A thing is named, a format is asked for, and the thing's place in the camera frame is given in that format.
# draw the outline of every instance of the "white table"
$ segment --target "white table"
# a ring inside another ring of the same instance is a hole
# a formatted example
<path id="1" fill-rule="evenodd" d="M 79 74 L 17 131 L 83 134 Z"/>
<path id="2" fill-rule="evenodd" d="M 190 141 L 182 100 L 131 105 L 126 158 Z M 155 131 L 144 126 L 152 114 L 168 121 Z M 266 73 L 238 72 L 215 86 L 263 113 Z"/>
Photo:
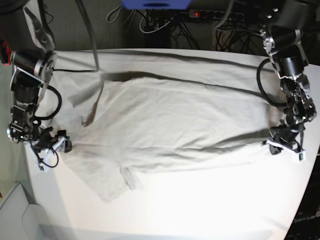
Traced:
<path id="1" fill-rule="evenodd" d="M 235 53 L 152 51 L 252 66 L 262 61 L 258 56 Z M 305 72 L 313 101 L 320 108 L 320 67 L 311 65 Z M 320 117 L 305 125 L 307 161 L 302 164 L 279 154 L 268 162 L 244 166 L 138 173 L 138 188 L 111 203 L 100 200 L 63 161 L 49 173 L 38 172 L 30 154 L 28 164 L 36 202 L 46 210 L 61 240 L 282 240 L 314 166 L 320 144 L 319 126 Z"/>

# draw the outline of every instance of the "blue device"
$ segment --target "blue device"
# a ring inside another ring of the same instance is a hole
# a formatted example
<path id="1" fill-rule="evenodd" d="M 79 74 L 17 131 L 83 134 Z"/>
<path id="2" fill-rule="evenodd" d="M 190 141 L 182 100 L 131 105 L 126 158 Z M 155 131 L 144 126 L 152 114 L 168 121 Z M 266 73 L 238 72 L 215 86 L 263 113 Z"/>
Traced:
<path id="1" fill-rule="evenodd" d="M 122 0 L 126 9 L 186 9 L 191 0 Z"/>

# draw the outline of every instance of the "power strip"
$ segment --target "power strip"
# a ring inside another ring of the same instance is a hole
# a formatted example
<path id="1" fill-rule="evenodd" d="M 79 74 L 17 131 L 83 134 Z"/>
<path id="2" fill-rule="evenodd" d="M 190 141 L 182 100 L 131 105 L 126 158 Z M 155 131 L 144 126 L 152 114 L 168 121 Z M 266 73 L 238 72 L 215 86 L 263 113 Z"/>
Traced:
<path id="1" fill-rule="evenodd" d="M 189 17 L 191 19 L 220 20 L 224 16 L 225 13 L 226 13 L 225 11 L 190 9 L 189 10 Z M 244 22 L 245 21 L 245 15 L 243 13 L 239 13 L 239 12 L 231 12 L 230 15 L 229 15 L 229 18 L 227 20 L 229 20 L 229 21 L 237 21 L 237 22 Z"/>

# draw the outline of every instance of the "white cloth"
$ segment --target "white cloth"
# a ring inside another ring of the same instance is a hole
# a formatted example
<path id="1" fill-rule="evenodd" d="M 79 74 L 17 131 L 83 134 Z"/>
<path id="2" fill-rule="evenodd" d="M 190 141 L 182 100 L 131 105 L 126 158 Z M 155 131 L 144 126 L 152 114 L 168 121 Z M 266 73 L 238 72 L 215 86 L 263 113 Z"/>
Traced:
<path id="1" fill-rule="evenodd" d="M 52 125 L 73 144 L 62 159 L 103 200 L 133 190 L 134 171 L 222 168 L 269 156 L 261 142 L 283 115 L 258 96 L 256 69 L 123 53 L 100 53 L 98 73 L 55 72 L 51 80 L 63 98 Z M 59 56 L 56 68 L 93 68 L 91 53 Z M 261 78 L 279 95 L 273 72 Z M 37 115 L 52 112 L 53 99 L 46 93 Z"/>

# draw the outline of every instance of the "table surface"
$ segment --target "table surface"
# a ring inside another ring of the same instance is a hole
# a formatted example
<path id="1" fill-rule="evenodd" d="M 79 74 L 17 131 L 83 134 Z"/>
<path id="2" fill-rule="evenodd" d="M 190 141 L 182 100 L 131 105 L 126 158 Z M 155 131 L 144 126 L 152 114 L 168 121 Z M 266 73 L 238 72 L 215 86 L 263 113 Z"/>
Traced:
<path id="1" fill-rule="evenodd" d="M 231 60 L 252 66 L 259 56 L 180 49 L 146 52 Z M 320 106 L 320 67 L 305 73 Z M 145 174 L 139 187 L 104 203 L 63 161 L 38 172 L 27 152 L 36 202 L 59 239 L 282 240 L 308 184 L 320 144 L 320 117 L 305 125 L 307 161 L 282 153 L 269 161 L 219 169 Z"/>

